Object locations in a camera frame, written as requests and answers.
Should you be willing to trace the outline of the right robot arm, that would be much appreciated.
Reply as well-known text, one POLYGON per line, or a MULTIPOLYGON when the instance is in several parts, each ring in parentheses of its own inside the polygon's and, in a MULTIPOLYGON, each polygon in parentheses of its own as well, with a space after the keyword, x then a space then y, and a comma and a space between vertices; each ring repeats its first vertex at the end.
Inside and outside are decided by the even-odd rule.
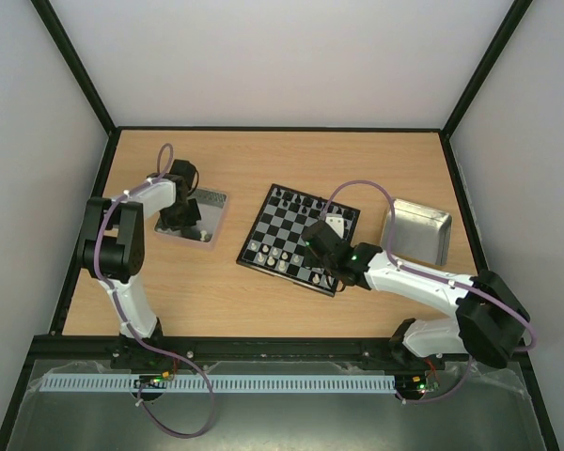
POLYGON ((504 368, 516 352, 530 316, 495 272, 440 272, 404 263, 379 246, 355 246, 319 220, 302 234, 306 254, 346 287, 390 292, 443 313, 442 319, 407 319, 389 340, 393 361, 404 368, 439 354, 467 353, 504 368))

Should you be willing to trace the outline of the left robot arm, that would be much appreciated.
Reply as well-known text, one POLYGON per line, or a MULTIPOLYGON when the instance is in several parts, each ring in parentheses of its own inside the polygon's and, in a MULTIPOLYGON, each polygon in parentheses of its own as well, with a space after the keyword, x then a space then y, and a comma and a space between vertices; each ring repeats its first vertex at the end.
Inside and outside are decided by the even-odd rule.
POLYGON ((99 281, 117 311, 120 332, 145 350, 175 358, 157 348, 161 324, 151 310, 140 277, 145 259, 145 221, 159 215, 161 228, 181 233, 201 219, 192 198, 199 175, 188 161, 175 160, 137 187, 117 197, 90 198, 76 246, 80 267, 99 281))

